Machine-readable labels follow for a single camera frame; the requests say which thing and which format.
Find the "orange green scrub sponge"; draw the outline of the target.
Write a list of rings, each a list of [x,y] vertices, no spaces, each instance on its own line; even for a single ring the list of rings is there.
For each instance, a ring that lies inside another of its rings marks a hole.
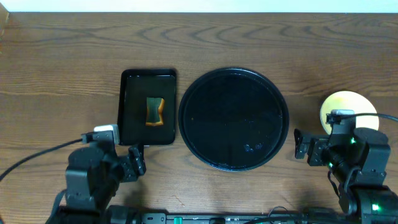
[[[162,126],[164,124],[164,105],[163,98],[147,98],[146,126]]]

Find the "yellow plate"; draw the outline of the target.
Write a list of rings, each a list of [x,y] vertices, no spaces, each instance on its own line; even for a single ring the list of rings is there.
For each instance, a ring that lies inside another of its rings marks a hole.
[[[377,113],[374,105],[363,95],[353,91],[338,91],[328,96],[320,107],[320,121],[327,134],[331,126],[326,123],[326,115],[332,110],[349,110],[349,114]],[[356,117],[357,128],[379,129],[379,118],[376,116]]]

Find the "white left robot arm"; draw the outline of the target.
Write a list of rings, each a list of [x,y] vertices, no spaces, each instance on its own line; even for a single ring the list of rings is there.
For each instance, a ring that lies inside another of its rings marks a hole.
[[[144,146],[135,144],[118,156],[113,143],[91,142],[68,158],[67,187],[54,201],[47,223],[142,223],[138,209],[110,205],[119,185],[146,172]]]

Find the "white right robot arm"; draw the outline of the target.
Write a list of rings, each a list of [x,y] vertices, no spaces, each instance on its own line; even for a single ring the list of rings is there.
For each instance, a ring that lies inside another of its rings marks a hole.
[[[384,185],[391,154],[387,136],[370,128],[312,135],[294,131],[295,157],[326,166],[346,219],[359,223],[397,223],[397,194]]]

